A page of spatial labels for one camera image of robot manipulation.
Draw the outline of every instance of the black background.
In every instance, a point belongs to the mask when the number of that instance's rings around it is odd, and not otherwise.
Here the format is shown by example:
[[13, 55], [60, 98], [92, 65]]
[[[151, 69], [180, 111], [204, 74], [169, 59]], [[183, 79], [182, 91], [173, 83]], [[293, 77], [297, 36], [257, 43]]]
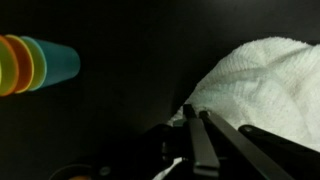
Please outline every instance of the black background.
[[44, 180], [102, 144], [167, 121], [237, 46], [315, 44], [317, 0], [1, 1], [0, 33], [74, 47], [75, 79], [0, 98], [0, 179]]

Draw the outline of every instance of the teal cup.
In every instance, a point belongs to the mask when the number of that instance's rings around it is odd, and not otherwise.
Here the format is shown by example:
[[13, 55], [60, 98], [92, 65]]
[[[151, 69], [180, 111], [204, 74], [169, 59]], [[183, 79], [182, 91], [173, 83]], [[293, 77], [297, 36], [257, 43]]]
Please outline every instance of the teal cup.
[[73, 48], [48, 41], [32, 39], [41, 48], [46, 61], [47, 71], [40, 88], [71, 79], [79, 73], [80, 58]]

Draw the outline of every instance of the black object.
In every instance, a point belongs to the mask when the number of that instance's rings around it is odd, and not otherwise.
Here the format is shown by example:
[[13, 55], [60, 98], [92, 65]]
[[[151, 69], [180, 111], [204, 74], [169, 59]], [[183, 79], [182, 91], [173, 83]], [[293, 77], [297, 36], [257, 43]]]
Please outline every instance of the black object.
[[182, 157], [165, 180], [320, 179], [320, 154], [311, 149], [250, 125], [236, 131], [215, 114], [201, 112], [197, 118], [191, 105], [184, 106], [184, 116], [183, 126], [158, 125], [128, 144], [127, 154], [117, 154], [125, 161], [97, 160], [88, 175], [149, 180]]

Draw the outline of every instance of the stacked cup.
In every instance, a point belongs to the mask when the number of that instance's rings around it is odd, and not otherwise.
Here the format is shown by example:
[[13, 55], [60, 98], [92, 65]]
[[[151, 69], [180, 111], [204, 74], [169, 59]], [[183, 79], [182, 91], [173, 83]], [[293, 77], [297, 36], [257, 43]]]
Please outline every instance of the stacked cup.
[[0, 96], [50, 86], [73, 78], [79, 71], [80, 58], [70, 47], [0, 35]]

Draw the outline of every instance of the white fabric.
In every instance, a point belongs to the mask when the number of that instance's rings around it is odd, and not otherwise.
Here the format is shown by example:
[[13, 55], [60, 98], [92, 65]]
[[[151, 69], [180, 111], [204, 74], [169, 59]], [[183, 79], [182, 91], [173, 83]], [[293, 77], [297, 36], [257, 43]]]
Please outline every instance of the white fabric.
[[246, 43], [223, 58], [186, 103], [234, 128], [251, 124], [320, 152], [320, 46], [279, 37]]

